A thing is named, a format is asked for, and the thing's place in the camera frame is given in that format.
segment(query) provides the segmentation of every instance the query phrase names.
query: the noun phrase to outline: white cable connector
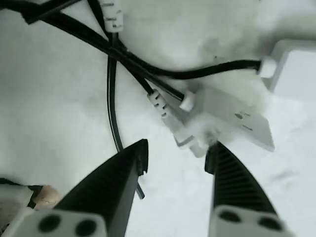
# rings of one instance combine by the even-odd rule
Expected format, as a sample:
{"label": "white cable connector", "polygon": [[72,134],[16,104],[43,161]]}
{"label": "white cable connector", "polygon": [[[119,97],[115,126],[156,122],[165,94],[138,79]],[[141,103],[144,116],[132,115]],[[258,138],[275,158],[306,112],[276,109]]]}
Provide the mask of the white cable connector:
{"label": "white cable connector", "polygon": [[186,111],[186,112],[190,112],[193,107],[194,107],[194,103],[195,103],[195,98],[196,95],[191,92],[191,91],[186,91],[185,95],[184,95],[184,99],[180,104],[180,109]]}
{"label": "white cable connector", "polygon": [[190,148],[196,157],[202,157],[206,154],[208,146],[200,144],[196,137],[188,132],[181,116],[177,114],[157,90],[154,90],[153,94],[148,95],[148,98],[161,115],[163,123],[172,132],[179,148]]}
{"label": "white cable connector", "polygon": [[104,15],[107,32],[117,33],[123,30],[123,11],[120,0],[99,0]]}
{"label": "white cable connector", "polygon": [[261,78],[271,78],[277,70],[277,62],[270,56],[265,56],[260,65],[258,75]]}

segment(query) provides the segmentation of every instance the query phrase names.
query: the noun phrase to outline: black cable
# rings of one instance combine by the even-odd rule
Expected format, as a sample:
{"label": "black cable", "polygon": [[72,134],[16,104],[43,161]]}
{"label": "black cable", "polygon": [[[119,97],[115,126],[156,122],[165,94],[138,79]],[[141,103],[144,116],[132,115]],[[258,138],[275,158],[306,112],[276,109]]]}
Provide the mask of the black cable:
{"label": "black cable", "polygon": [[[101,8],[99,0],[88,0],[88,3],[89,3],[89,6],[90,6],[90,8],[91,8],[91,10],[92,10],[97,22],[99,23],[100,27],[102,28],[103,32],[108,37],[108,39],[110,39],[111,35],[105,30],[105,24],[104,24],[104,20],[103,20],[104,16],[103,16],[103,12],[102,12],[102,8]],[[124,47],[123,43],[119,40],[119,38],[116,39],[116,45],[120,46],[120,47]],[[148,94],[152,94],[154,92],[148,84],[143,83],[143,80],[142,80],[141,77],[139,77],[136,73],[132,72],[131,70],[129,70],[129,72],[142,85],[142,87],[147,91]],[[171,95],[172,97],[176,98],[177,100],[182,101],[184,99],[184,94],[183,93],[181,93],[180,91],[172,88],[167,83],[165,83],[165,82],[163,82],[161,80],[155,80],[155,81],[152,81],[152,82],[156,86],[160,87],[165,92],[167,92],[169,95]]]}
{"label": "black cable", "polygon": [[[26,1],[14,1],[14,0],[1,0],[0,6],[3,6],[5,8],[11,9],[13,11],[20,12],[22,16],[24,14],[31,14],[34,9],[38,6],[35,3],[26,2]],[[111,54],[111,47],[107,40],[102,38],[100,35],[95,33],[93,30],[82,24],[81,22],[65,15],[62,13],[54,13],[52,15],[47,16],[44,21],[50,25],[53,25],[79,39],[82,39],[83,41],[89,43],[90,45],[94,46],[95,48],[101,50],[102,52],[105,52],[107,54]],[[115,59],[123,59],[124,56],[120,56],[119,51],[113,52],[113,55]],[[150,88],[149,84],[143,80],[143,84],[147,84],[148,86],[145,87],[145,89]],[[142,192],[139,184],[137,185],[138,194],[140,197],[144,196],[144,193]]]}
{"label": "black cable", "polygon": [[[109,43],[111,46],[115,46],[118,42],[119,35],[118,33],[113,33],[109,35]],[[122,151],[123,144],[119,135],[119,127],[117,123],[117,117],[115,113],[115,81],[116,81],[116,70],[117,70],[117,61],[111,57],[108,57],[108,71],[107,71],[107,105],[108,105],[108,116],[111,127],[111,133],[115,143],[115,147],[118,152]],[[145,194],[137,182],[136,187],[137,195],[140,199],[145,198]]]}
{"label": "black cable", "polygon": [[46,16],[59,12],[62,9],[78,2],[80,0],[49,0],[38,6],[33,14],[25,15],[25,21],[32,24],[36,21],[42,20]]}
{"label": "black cable", "polygon": [[[103,29],[104,21],[103,21],[103,13],[100,6],[100,2],[98,0],[88,0],[88,2],[95,18],[97,19],[97,21],[99,22],[99,25]],[[173,71],[164,70],[164,69],[155,67],[145,62],[144,60],[140,59],[136,55],[126,51],[124,44],[120,40],[118,40],[118,46],[124,48],[124,53],[126,54],[127,57],[137,62],[139,65],[141,65],[143,68],[145,68],[149,72],[159,75],[159,76],[167,76],[172,79],[181,79],[181,80],[195,79],[195,78],[201,78],[201,77],[205,77],[209,75],[228,72],[232,70],[240,70],[240,69],[248,69],[248,70],[251,69],[251,70],[258,71],[261,64],[261,61],[238,60],[238,61],[232,61],[232,62],[223,63],[219,65],[209,66],[209,67],[201,68],[197,70],[173,72]]]}

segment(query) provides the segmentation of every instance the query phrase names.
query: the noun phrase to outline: white plastic housing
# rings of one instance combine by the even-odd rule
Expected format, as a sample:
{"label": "white plastic housing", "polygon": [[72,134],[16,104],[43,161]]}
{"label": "white plastic housing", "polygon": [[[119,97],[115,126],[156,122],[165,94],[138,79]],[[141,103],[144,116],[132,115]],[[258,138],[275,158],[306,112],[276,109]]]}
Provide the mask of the white plastic housing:
{"label": "white plastic housing", "polygon": [[[240,221],[229,221],[223,216],[224,212],[235,214]],[[275,221],[280,229],[269,228],[260,220],[268,218]],[[209,237],[293,237],[286,225],[276,215],[222,205],[215,208],[211,214]]]}
{"label": "white plastic housing", "polygon": [[[43,231],[41,229],[42,221],[47,217],[55,217],[50,219],[50,223],[46,224]],[[79,235],[76,232],[79,224],[83,221],[92,221],[95,224],[93,231],[89,226],[82,225],[86,235]],[[107,237],[106,225],[104,219],[97,214],[80,213],[71,211],[60,211],[55,209],[44,209],[35,212],[24,218],[24,221],[16,228],[13,237]]]}
{"label": "white plastic housing", "polygon": [[10,223],[18,212],[26,208],[33,191],[26,186],[0,185],[0,228]]}
{"label": "white plastic housing", "polygon": [[[276,63],[274,73],[273,59]],[[259,72],[267,88],[276,95],[300,100],[316,100],[316,42],[284,39],[279,41]]]}

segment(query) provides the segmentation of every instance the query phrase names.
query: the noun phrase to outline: white plug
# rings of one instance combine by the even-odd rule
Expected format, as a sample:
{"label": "white plug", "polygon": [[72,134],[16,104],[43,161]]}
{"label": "white plug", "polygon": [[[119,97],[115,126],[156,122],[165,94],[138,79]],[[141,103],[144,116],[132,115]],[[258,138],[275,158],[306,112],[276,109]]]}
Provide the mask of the white plug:
{"label": "white plug", "polygon": [[211,144],[205,142],[201,143],[196,137],[189,133],[185,127],[183,116],[179,115],[157,90],[154,90],[153,94],[148,95],[148,99],[160,114],[163,123],[172,132],[179,148],[190,148],[193,154],[198,158],[206,154]]}
{"label": "white plug", "polygon": [[185,127],[205,144],[210,144],[213,137],[221,138],[229,129],[266,150],[274,150],[268,120],[237,98],[212,87],[197,91]]}
{"label": "white plug", "polygon": [[316,100],[316,42],[284,39],[262,60],[258,74],[276,95]]}
{"label": "white plug", "polygon": [[99,0],[104,15],[107,32],[117,33],[123,30],[123,11],[120,0]]}

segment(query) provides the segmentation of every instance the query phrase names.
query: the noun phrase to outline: beige object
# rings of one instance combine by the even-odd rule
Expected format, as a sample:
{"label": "beige object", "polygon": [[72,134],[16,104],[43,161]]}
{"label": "beige object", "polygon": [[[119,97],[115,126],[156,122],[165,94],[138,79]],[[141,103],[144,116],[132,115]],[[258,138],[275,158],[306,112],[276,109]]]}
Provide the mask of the beige object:
{"label": "beige object", "polygon": [[50,185],[43,186],[40,193],[32,199],[36,204],[35,210],[39,210],[43,207],[53,208],[60,200],[59,193]]}

